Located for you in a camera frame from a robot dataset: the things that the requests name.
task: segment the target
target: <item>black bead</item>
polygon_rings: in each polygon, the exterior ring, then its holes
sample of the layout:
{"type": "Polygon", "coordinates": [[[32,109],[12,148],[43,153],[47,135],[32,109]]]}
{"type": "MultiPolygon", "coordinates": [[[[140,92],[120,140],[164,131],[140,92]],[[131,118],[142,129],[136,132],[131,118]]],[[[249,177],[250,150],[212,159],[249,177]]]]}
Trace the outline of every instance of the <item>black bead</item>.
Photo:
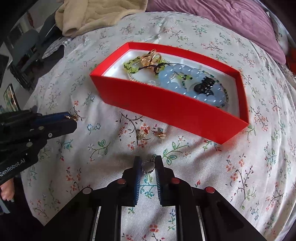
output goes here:
{"type": "Polygon", "coordinates": [[[208,81],[203,81],[202,84],[205,85],[207,87],[207,89],[210,89],[213,87],[213,85],[208,81]]]}
{"type": "Polygon", "coordinates": [[[202,83],[195,85],[193,89],[198,94],[202,94],[206,91],[205,86],[202,83]]]}
{"type": "Polygon", "coordinates": [[[211,83],[212,85],[215,84],[215,80],[209,77],[204,78],[202,82],[208,82],[208,83],[211,83]]]}
{"type": "Polygon", "coordinates": [[[206,90],[205,94],[208,96],[208,95],[214,95],[213,91],[211,90],[206,90]]]}

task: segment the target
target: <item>finger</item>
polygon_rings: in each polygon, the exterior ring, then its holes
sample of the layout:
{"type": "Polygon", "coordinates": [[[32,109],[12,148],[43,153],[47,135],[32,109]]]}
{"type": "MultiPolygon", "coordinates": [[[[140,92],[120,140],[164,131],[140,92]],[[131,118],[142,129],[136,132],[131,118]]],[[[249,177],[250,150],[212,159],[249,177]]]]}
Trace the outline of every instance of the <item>finger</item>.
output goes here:
{"type": "Polygon", "coordinates": [[[3,201],[6,201],[7,197],[5,193],[1,192],[1,197],[3,201]]]}
{"type": "Polygon", "coordinates": [[[13,199],[13,196],[14,196],[14,193],[11,193],[7,198],[6,200],[7,201],[11,201],[13,199]]]}
{"type": "Polygon", "coordinates": [[[5,182],[3,183],[0,187],[1,187],[1,190],[5,190],[8,186],[8,182],[5,182]]]}

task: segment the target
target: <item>human hand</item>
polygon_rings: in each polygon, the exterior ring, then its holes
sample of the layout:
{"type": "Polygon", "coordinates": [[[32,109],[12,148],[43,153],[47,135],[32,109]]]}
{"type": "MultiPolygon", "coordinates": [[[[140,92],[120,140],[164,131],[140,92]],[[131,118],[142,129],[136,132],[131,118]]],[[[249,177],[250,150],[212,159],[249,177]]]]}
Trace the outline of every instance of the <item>human hand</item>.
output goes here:
{"type": "Polygon", "coordinates": [[[13,178],[3,183],[1,186],[1,197],[3,200],[10,201],[15,195],[15,187],[13,184],[13,178]]]}

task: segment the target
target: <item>black chair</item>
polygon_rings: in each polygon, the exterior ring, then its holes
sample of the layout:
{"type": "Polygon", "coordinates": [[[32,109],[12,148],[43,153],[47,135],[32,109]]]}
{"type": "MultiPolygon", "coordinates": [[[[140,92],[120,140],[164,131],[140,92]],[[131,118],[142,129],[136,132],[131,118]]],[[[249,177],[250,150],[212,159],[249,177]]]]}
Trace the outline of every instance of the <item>black chair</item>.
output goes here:
{"type": "Polygon", "coordinates": [[[32,88],[34,74],[29,67],[36,61],[43,62],[42,56],[47,48],[58,38],[62,32],[55,24],[55,13],[51,14],[44,22],[40,32],[31,29],[25,32],[14,45],[12,51],[12,64],[9,66],[11,73],[23,86],[29,90],[32,88]]]}

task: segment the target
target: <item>beige blanket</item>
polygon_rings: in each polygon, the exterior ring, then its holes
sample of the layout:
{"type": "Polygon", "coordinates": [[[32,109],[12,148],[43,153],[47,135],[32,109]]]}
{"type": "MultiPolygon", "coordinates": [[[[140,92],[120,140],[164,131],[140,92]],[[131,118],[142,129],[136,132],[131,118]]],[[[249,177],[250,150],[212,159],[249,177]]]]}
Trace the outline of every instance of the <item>beige blanket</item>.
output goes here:
{"type": "Polygon", "coordinates": [[[64,36],[75,37],[116,24],[126,15],[144,12],[148,0],[65,0],[55,20],[64,36]]]}

